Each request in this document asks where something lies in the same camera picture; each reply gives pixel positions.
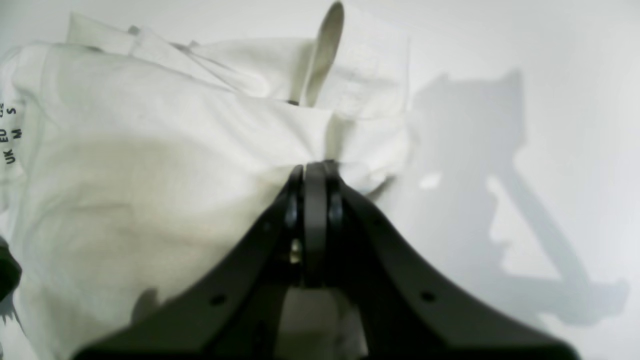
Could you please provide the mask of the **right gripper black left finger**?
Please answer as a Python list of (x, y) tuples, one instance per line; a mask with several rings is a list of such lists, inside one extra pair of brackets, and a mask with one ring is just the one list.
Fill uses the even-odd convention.
[(282, 308), (299, 268), (306, 171), (297, 165), (232, 251), (182, 294), (76, 360), (276, 360)]

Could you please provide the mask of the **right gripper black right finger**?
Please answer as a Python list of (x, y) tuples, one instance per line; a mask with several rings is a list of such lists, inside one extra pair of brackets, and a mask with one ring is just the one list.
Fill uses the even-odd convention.
[(566, 342), (506, 316), (424, 260), (334, 161), (318, 273), (359, 309), (368, 360), (577, 360)]

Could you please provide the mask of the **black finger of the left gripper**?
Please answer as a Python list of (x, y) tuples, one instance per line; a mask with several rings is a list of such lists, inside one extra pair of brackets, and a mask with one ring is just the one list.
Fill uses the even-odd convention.
[(7, 241), (0, 237), (0, 300), (4, 301), (19, 285), (22, 268), (12, 255)]

